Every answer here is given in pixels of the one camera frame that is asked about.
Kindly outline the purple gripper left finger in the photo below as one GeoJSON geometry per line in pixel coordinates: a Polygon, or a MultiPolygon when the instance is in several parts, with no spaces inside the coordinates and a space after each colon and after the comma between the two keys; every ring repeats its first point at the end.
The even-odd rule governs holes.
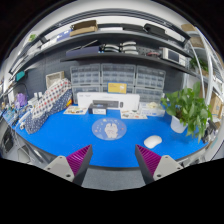
{"type": "Polygon", "coordinates": [[[92,155],[92,145],[88,145],[73,152],[67,157],[56,157],[45,167],[45,170],[81,186],[92,155]]]}

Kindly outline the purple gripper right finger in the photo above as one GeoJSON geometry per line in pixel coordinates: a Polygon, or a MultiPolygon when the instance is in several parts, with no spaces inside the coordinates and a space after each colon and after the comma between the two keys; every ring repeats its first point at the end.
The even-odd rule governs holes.
{"type": "Polygon", "coordinates": [[[169,155],[159,156],[140,145],[135,146],[135,156],[146,184],[182,169],[182,166],[169,155]]]}

